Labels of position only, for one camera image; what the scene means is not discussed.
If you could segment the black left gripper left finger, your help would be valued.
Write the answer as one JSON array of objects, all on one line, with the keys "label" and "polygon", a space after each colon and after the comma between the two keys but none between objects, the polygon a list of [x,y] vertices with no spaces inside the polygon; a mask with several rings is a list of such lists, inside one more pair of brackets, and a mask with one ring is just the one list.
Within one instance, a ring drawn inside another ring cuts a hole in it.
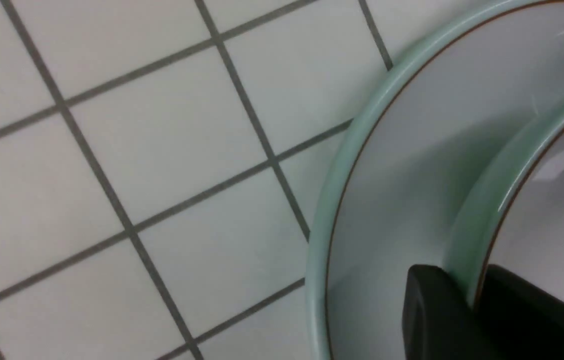
[{"label": "black left gripper left finger", "polygon": [[401,316],[408,360],[490,360],[492,344],[452,278],[434,265],[412,265]]}]

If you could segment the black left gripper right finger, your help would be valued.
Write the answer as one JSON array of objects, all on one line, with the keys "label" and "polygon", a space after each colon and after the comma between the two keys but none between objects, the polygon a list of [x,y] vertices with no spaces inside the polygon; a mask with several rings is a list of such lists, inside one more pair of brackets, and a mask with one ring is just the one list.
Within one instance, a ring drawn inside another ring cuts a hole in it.
[{"label": "black left gripper right finger", "polygon": [[564,302],[507,269],[490,265],[477,319],[507,360],[564,360]]}]

